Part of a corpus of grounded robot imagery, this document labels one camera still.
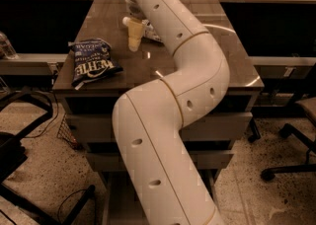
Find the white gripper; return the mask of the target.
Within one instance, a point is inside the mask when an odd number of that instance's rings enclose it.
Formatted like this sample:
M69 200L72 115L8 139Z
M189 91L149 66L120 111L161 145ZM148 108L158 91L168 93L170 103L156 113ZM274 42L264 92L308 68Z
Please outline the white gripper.
M131 51L136 52L139 49L144 34L144 25L141 20L145 19L145 15L135 0L125 0L125 3L127 12L135 18L131 18L127 23L128 47Z

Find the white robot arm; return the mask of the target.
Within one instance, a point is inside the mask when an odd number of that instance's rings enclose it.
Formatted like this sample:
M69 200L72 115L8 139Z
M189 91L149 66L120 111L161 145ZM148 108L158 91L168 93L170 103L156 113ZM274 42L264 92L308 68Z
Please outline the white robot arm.
M229 66L208 29L179 0L133 0L173 56L176 70L115 104L118 149L150 225L224 225L180 137L211 112Z

